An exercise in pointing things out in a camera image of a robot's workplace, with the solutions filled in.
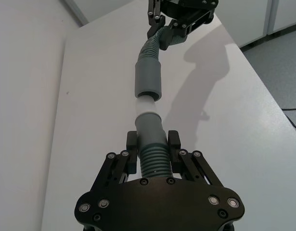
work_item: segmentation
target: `gray plastic cylinder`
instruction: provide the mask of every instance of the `gray plastic cylinder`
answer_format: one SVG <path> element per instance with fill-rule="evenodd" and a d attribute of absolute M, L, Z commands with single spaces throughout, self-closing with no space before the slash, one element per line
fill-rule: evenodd
<path fill-rule="evenodd" d="M 168 144 L 160 116 L 141 114 L 135 125 L 142 177 L 172 177 Z"/>
<path fill-rule="evenodd" d="M 161 64 L 155 58 L 139 59 L 135 65 L 135 96 L 149 95 L 154 101 L 162 97 Z"/>

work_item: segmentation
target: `white wall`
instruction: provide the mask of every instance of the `white wall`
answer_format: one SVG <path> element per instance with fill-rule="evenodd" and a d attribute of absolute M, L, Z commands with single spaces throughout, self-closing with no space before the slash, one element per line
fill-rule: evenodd
<path fill-rule="evenodd" d="M 296 24 L 296 0 L 273 0 L 268 34 Z"/>
<path fill-rule="evenodd" d="M 40 230 L 64 39 L 58 0 L 0 0 L 0 231 Z"/>
<path fill-rule="evenodd" d="M 128 4 L 133 0 L 65 0 L 68 4 L 77 7 L 77 12 L 82 14 L 87 22 L 92 22 L 95 19 L 102 17 L 118 9 L 121 6 Z"/>
<path fill-rule="evenodd" d="M 271 0 L 220 0 L 216 15 L 238 46 L 267 33 Z"/>

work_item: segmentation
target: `flexible hose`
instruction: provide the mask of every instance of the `flexible hose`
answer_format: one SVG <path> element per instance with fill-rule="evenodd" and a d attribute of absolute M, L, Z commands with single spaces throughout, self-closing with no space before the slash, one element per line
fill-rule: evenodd
<path fill-rule="evenodd" d="M 140 153 L 142 177 L 172 177 L 168 150 L 165 147 L 150 147 Z"/>
<path fill-rule="evenodd" d="M 159 29 L 154 36 L 146 41 L 140 51 L 138 62 L 145 58 L 158 61 L 159 40 L 165 30 L 166 27 Z M 186 37 L 174 36 L 170 45 L 179 44 L 185 40 Z M 139 123 L 141 119 L 143 118 L 137 118 L 137 132 L 141 141 L 143 139 L 147 141 L 144 141 L 145 145 L 139 148 L 142 177 L 172 177 L 166 134 L 162 128 L 160 117 L 158 120 L 147 119 Z M 159 137 L 159 139 L 150 141 L 149 136 L 143 136 L 142 134 L 150 134 L 150 136 Z"/>
<path fill-rule="evenodd" d="M 162 33 L 164 30 L 166 30 L 167 26 L 160 28 L 156 34 L 152 37 L 150 37 L 144 46 L 142 47 L 138 60 L 143 58 L 155 58 L 158 60 L 158 54 L 159 54 L 159 40 L 161 38 Z M 185 42 L 187 39 L 187 36 L 181 37 L 181 36 L 174 36 L 172 39 L 171 45 L 176 45 L 179 43 Z"/>

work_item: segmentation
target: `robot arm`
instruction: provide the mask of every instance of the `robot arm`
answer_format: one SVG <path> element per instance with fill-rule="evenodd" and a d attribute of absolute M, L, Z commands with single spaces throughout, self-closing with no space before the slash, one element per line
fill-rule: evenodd
<path fill-rule="evenodd" d="M 202 24 L 209 24 L 219 0 L 149 0 L 148 38 L 165 25 L 165 16 L 172 18 L 160 38 L 160 49 L 166 50 L 174 36 L 185 37 Z"/>
<path fill-rule="evenodd" d="M 181 148 L 177 131 L 163 131 L 154 102 L 161 98 L 159 49 L 213 20 L 216 0 L 149 0 L 148 41 L 136 64 L 137 131 L 126 149 L 106 155 L 91 188 L 77 201 L 75 217 L 85 231 L 234 231 L 245 208 L 225 188 L 200 151 Z M 165 17 L 173 18 L 164 27 Z M 142 178 L 129 181 L 137 172 Z M 172 173 L 179 173 L 181 179 Z"/>

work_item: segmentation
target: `white plastic tube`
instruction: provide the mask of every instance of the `white plastic tube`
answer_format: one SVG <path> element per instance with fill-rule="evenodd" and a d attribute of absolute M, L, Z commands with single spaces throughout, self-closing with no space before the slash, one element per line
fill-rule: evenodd
<path fill-rule="evenodd" d="M 144 113 L 157 114 L 154 99 L 149 95 L 143 95 L 136 100 L 137 117 Z"/>

